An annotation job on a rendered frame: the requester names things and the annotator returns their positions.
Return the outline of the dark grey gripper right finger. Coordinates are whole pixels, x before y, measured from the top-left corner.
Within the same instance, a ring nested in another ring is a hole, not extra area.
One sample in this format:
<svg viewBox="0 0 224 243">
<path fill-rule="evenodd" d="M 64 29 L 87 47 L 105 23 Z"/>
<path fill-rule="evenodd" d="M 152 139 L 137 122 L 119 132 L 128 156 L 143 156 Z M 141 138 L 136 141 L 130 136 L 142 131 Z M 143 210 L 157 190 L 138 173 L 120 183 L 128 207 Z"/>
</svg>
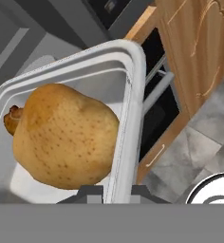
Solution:
<svg viewBox="0 0 224 243">
<path fill-rule="evenodd" d="M 131 204 L 168 204 L 168 201 L 153 196 L 145 185 L 133 185 L 130 197 Z"/>
</svg>

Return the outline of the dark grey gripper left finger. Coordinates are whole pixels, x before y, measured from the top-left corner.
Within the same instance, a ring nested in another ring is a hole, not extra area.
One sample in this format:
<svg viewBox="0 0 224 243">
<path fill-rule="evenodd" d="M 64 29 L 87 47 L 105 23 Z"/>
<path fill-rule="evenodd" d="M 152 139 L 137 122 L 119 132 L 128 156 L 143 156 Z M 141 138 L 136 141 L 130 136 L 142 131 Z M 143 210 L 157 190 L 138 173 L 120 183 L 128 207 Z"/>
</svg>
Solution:
<svg viewBox="0 0 224 243">
<path fill-rule="evenodd" d="M 60 201 L 60 204 L 103 204 L 102 185 L 84 185 L 78 193 Z"/>
</svg>

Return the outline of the white tupperware container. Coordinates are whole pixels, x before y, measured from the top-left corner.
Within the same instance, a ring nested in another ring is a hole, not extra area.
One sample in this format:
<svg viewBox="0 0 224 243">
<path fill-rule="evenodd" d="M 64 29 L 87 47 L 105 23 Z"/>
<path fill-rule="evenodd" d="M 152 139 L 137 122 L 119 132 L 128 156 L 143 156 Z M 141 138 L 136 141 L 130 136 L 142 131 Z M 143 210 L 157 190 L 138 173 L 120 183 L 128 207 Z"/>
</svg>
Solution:
<svg viewBox="0 0 224 243">
<path fill-rule="evenodd" d="M 112 168 L 100 182 L 103 203 L 127 203 L 137 176 L 145 55 L 135 42 L 115 40 L 75 53 L 0 86 L 0 203 L 57 204 L 79 189 L 60 189 L 34 179 L 13 155 L 13 136 L 4 116 L 24 109 L 29 95 L 45 84 L 64 84 L 107 105 L 119 119 Z"/>
</svg>

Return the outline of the brown potato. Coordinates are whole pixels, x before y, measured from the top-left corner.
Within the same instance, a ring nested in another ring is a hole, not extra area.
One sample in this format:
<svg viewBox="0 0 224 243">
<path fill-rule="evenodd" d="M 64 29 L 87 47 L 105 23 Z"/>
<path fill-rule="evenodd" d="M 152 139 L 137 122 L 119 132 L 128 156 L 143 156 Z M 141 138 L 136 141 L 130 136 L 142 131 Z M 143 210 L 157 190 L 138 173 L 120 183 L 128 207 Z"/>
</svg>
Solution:
<svg viewBox="0 0 224 243">
<path fill-rule="evenodd" d="M 104 103 L 64 84 L 28 97 L 13 136 L 15 159 L 39 182 L 78 189 L 111 171 L 119 119 Z"/>
</svg>

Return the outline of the black oven door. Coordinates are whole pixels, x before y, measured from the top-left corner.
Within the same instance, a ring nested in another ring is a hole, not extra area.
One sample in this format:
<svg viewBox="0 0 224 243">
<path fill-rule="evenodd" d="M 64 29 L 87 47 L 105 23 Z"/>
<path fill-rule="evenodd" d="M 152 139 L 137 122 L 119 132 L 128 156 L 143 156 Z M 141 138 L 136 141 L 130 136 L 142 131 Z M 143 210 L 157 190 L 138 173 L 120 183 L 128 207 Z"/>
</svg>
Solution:
<svg viewBox="0 0 224 243">
<path fill-rule="evenodd" d="M 157 28 L 151 31 L 141 46 L 146 56 L 146 85 L 143 98 L 146 100 L 168 69 L 165 50 Z M 178 114 L 179 107 L 174 94 L 174 84 L 170 83 L 143 118 L 140 159 L 150 151 Z"/>
</svg>

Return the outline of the brown chicken drumstick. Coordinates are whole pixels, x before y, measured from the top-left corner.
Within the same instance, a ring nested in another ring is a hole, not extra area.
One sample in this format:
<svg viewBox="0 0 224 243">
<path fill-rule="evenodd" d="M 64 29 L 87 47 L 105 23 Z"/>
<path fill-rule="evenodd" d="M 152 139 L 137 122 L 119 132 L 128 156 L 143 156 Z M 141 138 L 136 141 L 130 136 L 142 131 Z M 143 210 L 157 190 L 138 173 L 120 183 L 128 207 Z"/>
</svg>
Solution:
<svg viewBox="0 0 224 243">
<path fill-rule="evenodd" d="M 13 136 L 19 121 L 22 118 L 23 108 L 13 105 L 9 113 L 4 116 L 4 125 L 7 131 Z"/>
</svg>

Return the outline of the wooden cupboard door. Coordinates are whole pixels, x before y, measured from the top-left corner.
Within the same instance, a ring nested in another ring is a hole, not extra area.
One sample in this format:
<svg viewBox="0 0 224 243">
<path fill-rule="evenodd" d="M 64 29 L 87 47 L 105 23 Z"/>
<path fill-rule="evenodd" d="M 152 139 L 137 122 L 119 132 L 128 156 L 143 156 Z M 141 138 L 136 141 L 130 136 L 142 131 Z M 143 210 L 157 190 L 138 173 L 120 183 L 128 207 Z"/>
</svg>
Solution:
<svg viewBox="0 0 224 243">
<path fill-rule="evenodd" d="M 190 115 L 224 79 L 224 0 L 156 0 Z"/>
</svg>

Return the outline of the wooden drawer front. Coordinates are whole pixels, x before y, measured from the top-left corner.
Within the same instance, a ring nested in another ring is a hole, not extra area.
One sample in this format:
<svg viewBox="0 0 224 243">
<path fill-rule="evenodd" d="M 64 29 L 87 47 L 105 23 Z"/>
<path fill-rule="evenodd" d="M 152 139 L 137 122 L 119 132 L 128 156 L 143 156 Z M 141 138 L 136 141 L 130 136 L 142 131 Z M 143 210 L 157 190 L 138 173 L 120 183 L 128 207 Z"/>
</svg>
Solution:
<svg viewBox="0 0 224 243">
<path fill-rule="evenodd" d="M 165 150 L 169 147 L 169 145 L 173 142 L 173 140 L 177 137 L 177 135 L 181 132 L 181 130 L 185 127 L 189 120 L 189 116 L 186 112 L 180 112 L 174 121 L 170 124 L 170 126 L 166 129 L 166 131 L 161 135 L 155 145 L 148 151 L 148 153 L 140 160 L 137 171 L 137 179 L 136 184 L 140 184 L 145 176 L 150 172 L 151 168 L 154 166 L 156 161 L 162 156 Z M 155 156 L 155 154 L 159 151 L 161 146 L 165 144 L 165 148 L 162 153 L 159 155 L 158 159 L 147 168 L 145 165 L 150 161 L 151 158 Z"/>
</svg>

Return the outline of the white and black round thing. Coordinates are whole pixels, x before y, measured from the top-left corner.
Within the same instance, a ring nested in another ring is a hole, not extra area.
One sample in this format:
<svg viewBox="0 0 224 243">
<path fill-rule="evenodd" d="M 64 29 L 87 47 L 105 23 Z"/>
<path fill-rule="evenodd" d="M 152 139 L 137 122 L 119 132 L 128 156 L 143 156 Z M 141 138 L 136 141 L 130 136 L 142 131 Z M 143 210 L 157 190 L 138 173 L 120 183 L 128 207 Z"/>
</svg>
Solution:
<svg viewBox="0 0 224 243">
<path fill-rule="evenodd" d="M 224 172 L 201 180 L 188 195 L 186 204 L 224 204 Z"/>
</svg>

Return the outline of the dark grey appliance with screen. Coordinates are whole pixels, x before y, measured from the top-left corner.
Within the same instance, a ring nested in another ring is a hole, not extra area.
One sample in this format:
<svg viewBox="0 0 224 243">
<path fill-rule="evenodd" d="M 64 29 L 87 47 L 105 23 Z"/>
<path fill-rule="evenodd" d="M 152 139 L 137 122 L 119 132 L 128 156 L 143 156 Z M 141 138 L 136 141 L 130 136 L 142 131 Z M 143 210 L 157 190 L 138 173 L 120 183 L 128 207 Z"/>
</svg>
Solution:
<svg viewBox="0 0 224 243">
<path fill-rule="evenodd" d="M 110 39 L 121 39 L 154 0 L 82 0 Z"/>
</svg>

